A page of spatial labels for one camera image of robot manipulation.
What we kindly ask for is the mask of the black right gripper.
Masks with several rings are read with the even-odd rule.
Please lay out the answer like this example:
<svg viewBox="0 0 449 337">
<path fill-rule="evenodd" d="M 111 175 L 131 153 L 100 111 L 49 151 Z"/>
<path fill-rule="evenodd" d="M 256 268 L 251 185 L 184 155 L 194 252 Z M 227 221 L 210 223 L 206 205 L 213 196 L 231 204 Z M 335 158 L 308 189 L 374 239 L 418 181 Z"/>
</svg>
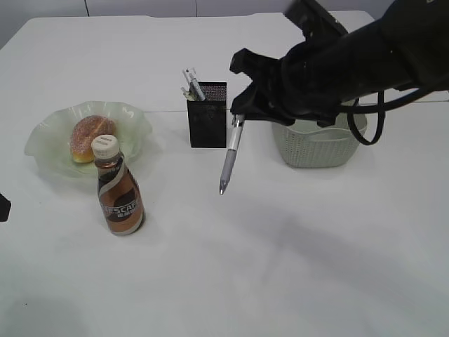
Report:
<svg viewBox="0 0 449 337">
<path fill-rule="evenodd" d="M 332 125 L 339 105 L 372 93 L 368 43 L 368 31 L 354 31 L 337 39 L 309 39 L 281 58 L 237 51 L 229 70 L 266 82 L 266 97 L 250 84 L 233 99 L 231 113 L 288 126 L 296 119 Z"/>
</svg>

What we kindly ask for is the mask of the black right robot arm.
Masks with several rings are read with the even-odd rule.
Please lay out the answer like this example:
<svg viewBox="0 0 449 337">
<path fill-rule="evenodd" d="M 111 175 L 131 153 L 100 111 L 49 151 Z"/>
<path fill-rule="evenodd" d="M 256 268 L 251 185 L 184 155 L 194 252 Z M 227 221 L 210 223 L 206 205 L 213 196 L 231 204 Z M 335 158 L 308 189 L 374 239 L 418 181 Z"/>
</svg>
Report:
<svg viewBox="0 0 449 337">
<path fill-rule="evenodd" d="M 293 1 L 285 15 L 304 41 L 279 59 L 246 48 L 234 54 L 230 70 L 251 83 L 232 114 L 331 126 L 341 113 L 395 110 L 448 89 L 447 1 L 395 1 L 353 32 L 317 1 Z"/>
</svg>

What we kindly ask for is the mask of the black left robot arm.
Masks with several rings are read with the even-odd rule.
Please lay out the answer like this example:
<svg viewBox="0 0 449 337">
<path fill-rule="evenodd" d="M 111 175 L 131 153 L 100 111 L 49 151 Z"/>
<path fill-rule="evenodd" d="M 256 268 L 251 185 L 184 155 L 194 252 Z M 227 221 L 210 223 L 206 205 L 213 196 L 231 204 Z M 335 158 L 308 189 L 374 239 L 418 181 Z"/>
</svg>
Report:
<svg viewBox="0 0 449 337">
<path fill-rule="evenodd" d="M 0 194 L 0 222 L 4 223 L 8 220 L 11 211 L 11 201 Z"/>
</svg>

